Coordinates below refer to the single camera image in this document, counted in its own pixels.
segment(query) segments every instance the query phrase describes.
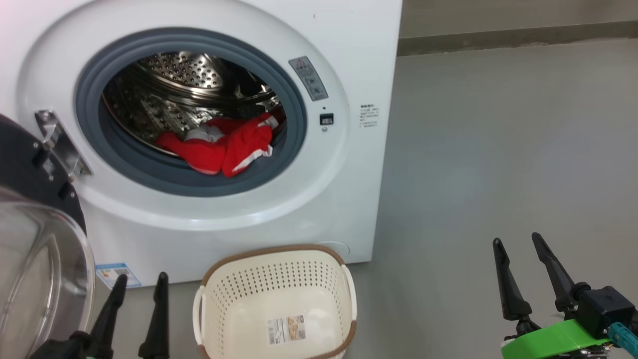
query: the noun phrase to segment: white laundry basket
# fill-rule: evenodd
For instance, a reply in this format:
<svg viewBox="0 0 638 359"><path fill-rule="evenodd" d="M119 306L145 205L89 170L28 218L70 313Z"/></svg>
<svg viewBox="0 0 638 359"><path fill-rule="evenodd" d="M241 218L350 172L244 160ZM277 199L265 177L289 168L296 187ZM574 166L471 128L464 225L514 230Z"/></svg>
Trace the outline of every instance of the white laundry basket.
<svg viewBox="0 0 638 359"><path fill-rule="evenodd" d="M195 340L210 359L338 359L356 327L350 271L319 245L226 258L193 303Z"/></svg>

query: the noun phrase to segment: brown basket rim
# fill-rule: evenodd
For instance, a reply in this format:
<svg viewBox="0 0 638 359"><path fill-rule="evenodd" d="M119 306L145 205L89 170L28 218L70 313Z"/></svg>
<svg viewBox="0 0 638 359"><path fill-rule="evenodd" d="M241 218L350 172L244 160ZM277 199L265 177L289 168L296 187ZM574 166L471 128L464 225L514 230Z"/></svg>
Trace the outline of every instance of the brown basket rim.
<svg viewBox="0 0 638 359"><path fill-rule="evenodd" d="M250 258L250 257L256 257L256 256L262 256L264 254L273 254L273 253L282 253L282 252L293 252L293 251L297 251L297 250L318 250L320 252L325 252L330 254L338 263L340 266L346 264L343 259L339 256L339 254L337 254L337 252L333 251L330 248L324 247L322 245L285 245L285 246L281 246L281 247L271 247L271 248L264 248L264 249L258 249L258 250L253 250L251 252L246 252L246 253L241 253L241 254L237 254L234 256L230 256L227 258L224 258L222 260L220 260L219 262L215 263L215 265L213 265L211 267L211 269L209 269L206 274L204 275L204 278L202 279L202 283L201 286L206 286L208 284L208 280L211 278L212 274L220 269L223 265L231 263L231 262L235 262L238 261L240 259L246 259L246 258ZM341 352L343 352L344 350L346 350L346 348L350 345L350 343L352 343L352 339L354 339L355 337L355 332L357 330L357 321L353 320L350 323L350 331L348 332L348 336L346 336L346 340L343 341L343 343L341 343L340 346L338 346L335 350L333 351L329 351L328 353L324 353L318 356L313 356L311 358L307 358L307 359L329 359L332 358L333 356L336 356L338 354L340 354ZM208 355L208 353L206 352L206 348L204 347L204 345L200 345L200 352L202 353L202 358L204 359L211 359L211 357Z"/></svg>

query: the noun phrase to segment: metal hinge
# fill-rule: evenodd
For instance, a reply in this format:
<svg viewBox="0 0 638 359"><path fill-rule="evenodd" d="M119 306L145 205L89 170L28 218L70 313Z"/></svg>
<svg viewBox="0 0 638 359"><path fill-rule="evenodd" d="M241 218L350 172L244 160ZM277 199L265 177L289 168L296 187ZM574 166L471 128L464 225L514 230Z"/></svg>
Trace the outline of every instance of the metal hinge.
<svg viewBox="0 0 638 359"><path fill-rule="evenodd" d="M93 174L53 111L37 111L36 121L42 136L44 136L42 141L44 148L53 153L62 163L69 176L69 181L75 181L80 176Z"/></svg>

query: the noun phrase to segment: washing machine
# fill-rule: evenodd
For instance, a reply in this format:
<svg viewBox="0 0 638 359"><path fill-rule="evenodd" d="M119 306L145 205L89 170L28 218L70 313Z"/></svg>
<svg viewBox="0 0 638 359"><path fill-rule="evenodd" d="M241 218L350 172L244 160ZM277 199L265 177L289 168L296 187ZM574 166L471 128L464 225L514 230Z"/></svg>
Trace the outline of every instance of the washing machine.
<svg viewBox="0 0 638 359"><path fill-rule="evenodd" d="M107 284L198 280L224 257L290 244L369 261L400 12L399 0L4 1L0 114L42 141L33 166L79 201ZM236 176L154 142L274 109L286 121L272 153Z"/></svg>

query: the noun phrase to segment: laundry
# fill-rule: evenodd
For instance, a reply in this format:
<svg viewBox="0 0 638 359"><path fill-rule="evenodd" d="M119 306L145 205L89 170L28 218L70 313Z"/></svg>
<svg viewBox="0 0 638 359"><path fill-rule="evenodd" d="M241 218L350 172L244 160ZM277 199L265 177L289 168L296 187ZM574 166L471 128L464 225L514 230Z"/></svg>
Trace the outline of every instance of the laundry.
<svg viewBox="0 0 638 359"><path fill-rule="evenodd" d="M180 156L198 172L222 172L232 177L257 158L272 155L271 140L285 121L281 109L248 120L214 118L190 130L183 141L166 131L158 136L156 144Z"/></svg>

